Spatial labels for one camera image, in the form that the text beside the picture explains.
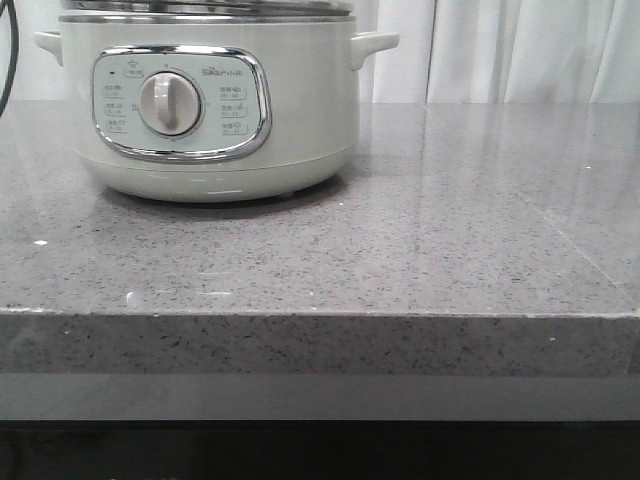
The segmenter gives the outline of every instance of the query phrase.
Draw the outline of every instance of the pot lid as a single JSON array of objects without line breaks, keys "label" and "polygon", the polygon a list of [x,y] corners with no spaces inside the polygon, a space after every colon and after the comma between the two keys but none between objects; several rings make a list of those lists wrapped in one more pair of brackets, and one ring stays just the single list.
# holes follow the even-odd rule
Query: pot lid
[{"label": "pot lid", "polygon": [[67,9],[238,16],[345,16],[353,7],[330,0],[63,0]]}]

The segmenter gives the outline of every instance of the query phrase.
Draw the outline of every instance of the white curtain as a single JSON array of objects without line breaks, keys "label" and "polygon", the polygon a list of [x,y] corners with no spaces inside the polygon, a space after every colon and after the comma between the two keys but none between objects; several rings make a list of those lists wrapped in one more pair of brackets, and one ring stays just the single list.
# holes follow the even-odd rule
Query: white curtain
[{"label": "white curtain", "polygon": [[[15,99],[60,99],[63,74],[33,44],[57,0],[18,0]],[[400,48],[369,59],[364,102],[640,102],[639,0],[353,0],[361,31]],[[0,22],[0,76],[8,57]]]}]

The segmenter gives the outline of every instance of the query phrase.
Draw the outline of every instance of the white knob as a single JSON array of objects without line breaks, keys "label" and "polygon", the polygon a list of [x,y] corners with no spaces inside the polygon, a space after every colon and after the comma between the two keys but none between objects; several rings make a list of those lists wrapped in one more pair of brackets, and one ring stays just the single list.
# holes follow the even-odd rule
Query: white knob
[{"label": "white knob", "polygon": [[200,96],[193,84],[177,73],[158,73],[142,85],[138,111],[161,135],[183,135],[200,118]]}]

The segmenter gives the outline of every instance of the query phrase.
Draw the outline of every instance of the pot base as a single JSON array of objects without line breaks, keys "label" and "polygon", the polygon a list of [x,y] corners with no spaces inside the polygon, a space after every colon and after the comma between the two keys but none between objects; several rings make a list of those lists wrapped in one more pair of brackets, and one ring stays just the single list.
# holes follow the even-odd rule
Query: pot base
[{"label": "pot base", "polygon": [[80,156],[101,183],[120,192],[152,200],[223,203],[296,192],[332,177],[354,149],[293,165],[228,172],[167,172],[115,167]]}]

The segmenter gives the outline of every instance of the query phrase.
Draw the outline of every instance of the quartz countertop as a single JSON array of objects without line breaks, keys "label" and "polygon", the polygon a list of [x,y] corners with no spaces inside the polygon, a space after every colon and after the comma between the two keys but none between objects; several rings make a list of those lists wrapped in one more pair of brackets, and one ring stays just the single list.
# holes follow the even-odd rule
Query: quartz countertop
[{"label": "quartz countertop", "polygon": [[637,105],[363,106],[289,197],[93,181],[64,103],[0,120],[0,372],[640,373]]}]

